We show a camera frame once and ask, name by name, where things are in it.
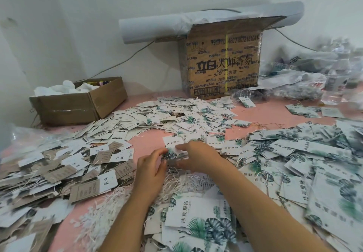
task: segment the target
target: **hand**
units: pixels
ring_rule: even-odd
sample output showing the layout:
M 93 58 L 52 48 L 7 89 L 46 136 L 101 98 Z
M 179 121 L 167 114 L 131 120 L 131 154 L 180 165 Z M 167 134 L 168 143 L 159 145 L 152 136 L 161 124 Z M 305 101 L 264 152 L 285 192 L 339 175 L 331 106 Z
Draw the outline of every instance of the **hand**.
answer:
M 165 180 L 167 163 L 163 160 L 156 170 L 156 162 L 159 156 L 167 153 L 166 148 L 156 149 L 151 155 L 145 155 L 138 159 L 136 178 L 132 195 L 150 206 L 159 194 Z
M 180 169 L 192 172 L 202 172 L 210 174 L 211 169 L 224 159 L 219 156 L 217 151 L 201 141 L 189 141 L 185 144 L 175 146 L 176 149 L 187 151 L 189 158 L 179 160 L 176 166 Z

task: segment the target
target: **cardboard box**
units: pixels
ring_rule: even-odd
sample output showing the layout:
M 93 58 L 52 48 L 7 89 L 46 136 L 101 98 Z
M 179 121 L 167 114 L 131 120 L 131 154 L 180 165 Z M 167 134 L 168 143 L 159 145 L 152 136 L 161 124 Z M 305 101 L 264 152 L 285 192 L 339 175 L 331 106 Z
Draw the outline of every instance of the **cardboard box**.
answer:
M 193 25 L 178 42 L 183 90 L 189 97 L 219 98 L 257 86 L 262 32 L 284 16 Z
M 39 114 L 40 121 L 49 126 L 85 124 L 105 118 L 120 105 L 127 93 L 121 77 L 88 79 L 87 82 L 108 80 L 88 93 L 74 93 L 30 97 L 30 103 Z M 83 81 L 75 82 L 76 88 Z

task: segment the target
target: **yellow tape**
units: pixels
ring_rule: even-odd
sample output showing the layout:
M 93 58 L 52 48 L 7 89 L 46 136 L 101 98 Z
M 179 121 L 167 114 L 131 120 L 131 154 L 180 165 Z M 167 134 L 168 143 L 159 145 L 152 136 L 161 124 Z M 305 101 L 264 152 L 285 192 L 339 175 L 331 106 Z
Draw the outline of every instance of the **yellow tape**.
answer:
M 228 78 L 228 35 L 226 34 L 226 54 L 225 54 L 225 60 L 224 60 L 224 66 L 225 66 L 225 90 L 224 92 L 227 92 L 227 78 Z

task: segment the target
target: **pink table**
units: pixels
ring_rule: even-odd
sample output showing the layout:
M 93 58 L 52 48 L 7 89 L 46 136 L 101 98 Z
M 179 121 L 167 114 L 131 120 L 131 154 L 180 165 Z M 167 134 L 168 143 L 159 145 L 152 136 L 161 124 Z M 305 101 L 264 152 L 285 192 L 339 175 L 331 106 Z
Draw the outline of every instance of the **pink table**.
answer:
M 157 100 L 157 97 L 161 96 L 186 97 L 185 94 L 181 91 L 167 91 L 161 93 L 130 96 L 117 109 L 124 110 L 141 102 L 151 101 L 151 100 L 155 101 Z M 307 121 L 312 121 L 313 123 L 319 123 L 325 125 L 334 124 L 335 118 L 332 117 L 323 117 L 323 118 L 314 119 L 314 118 L 305 118 L 304 116 L 300 115 L 292 115 L 287 110 L 287 108 L 285 108 L 285 105 L 295 104 L 295 103 L 297 103 L 297 101 L 284 100 L 284 99 L 271 99 L 267 103 L 258 104 L 255 108 L 245 108 L 241 104 L 235 104 L 237 107 L 232 109 L 231 111 L 238 115 L 235 117 L 236 119 L 255 122 L 255 123 L 250 125 L 248 128 L 240 128 L 237 126 L 233 126 L 232 129 L 227 129 L 225 134 L 225 139 L 229 140 L 229 139 L 245 137 L 248 133 L 261 129 L 262 127 L 259 126 L 258 124 L 270 130 L 277 128 L 289 128 Z M 318 104 L 319 102 L 303 102 L 304 106 L 317 106 Z M 354 110 L 349 110 L 347 108 L 346 103 L 342 103 L 341 105 L 339 105 L 339 109 L 346 117 L 355 118 L 355 119 L 363 118 L 362 113 Z M 65 128 L 71 131 L 76 131 L 82 127 L 83 126 L 65 127 Z M 162 137 L 169 135 L 171 135 L 171 133 L 164 132 L 162 130 L 152 129 L 131 139 L 129 142 L 133 145 L 133 148 L 135 148 L 134 162 L 137 162 L 137 159 L 139 157 L 143 155 L 148 155 L 157 148 L 164 147 L 164 142 Z M 73 225 L 70 224 L 70 220 L 71 219 L 78 220 L 79 216 L 86 213 L 88 211 L 88 208 L 90 206 L 93 206 L 95 200 L 98 199 L 102 199 L 102 196 L 78 203 L 75 206 L 72 213 L 70 213 L 68 217 L 61 223 L 57 231 L 57 234 L 54 238 L 54 241 L 49 249 L 49 252 L 58 252 L 61 249 L 64 249 L 64 252 L 82 251 L 81 249 L 79 249 L 78 245 L 73 244 L 81 228 L 80 227 L 74 228 Z

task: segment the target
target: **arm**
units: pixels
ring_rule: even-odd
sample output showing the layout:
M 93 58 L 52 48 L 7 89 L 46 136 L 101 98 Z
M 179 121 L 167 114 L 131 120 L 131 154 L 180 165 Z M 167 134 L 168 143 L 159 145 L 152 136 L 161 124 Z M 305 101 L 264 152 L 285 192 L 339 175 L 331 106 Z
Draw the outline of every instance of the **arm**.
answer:
M 215 149 L 193 141 L 176 148 L 189 155 L 178 162 L 178 167 L 204 172 L 219 186 L 256 252 L 330 251 Z
M 99 252 L 139 252 L 143 225 L 149 206 L 159 194 L 165 180 L 166 161 L 158 170 L 156 162 L 167 149 L 157 149 L 139 158 L 133 192 L 120 210 Z

